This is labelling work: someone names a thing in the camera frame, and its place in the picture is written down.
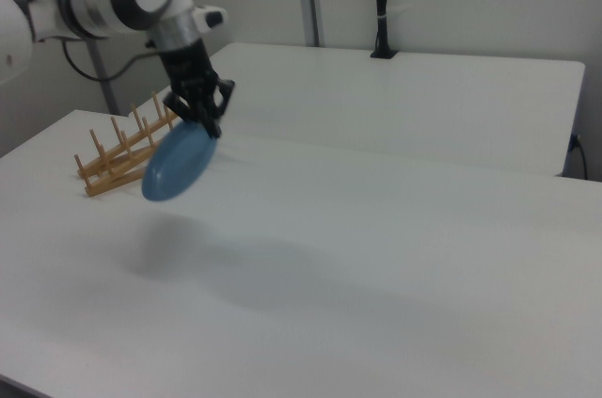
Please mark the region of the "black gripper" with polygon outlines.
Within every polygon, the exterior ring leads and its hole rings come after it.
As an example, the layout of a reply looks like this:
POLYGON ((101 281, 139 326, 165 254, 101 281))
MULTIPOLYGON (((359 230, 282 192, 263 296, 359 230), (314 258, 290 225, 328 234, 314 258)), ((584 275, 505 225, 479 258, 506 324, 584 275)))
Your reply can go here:
POLYGON ((204 41, 198 39, 179 49, 160 51, 159 57, 170 85, 183 88, 180 93, 170 90, 163 99, 164 105, 182 120, 206 126, 209 136, 221 136, 220 120, 227 111, 235 82, 218 79, 204 41), (216 87, 210 95, 193 86, 216 87))

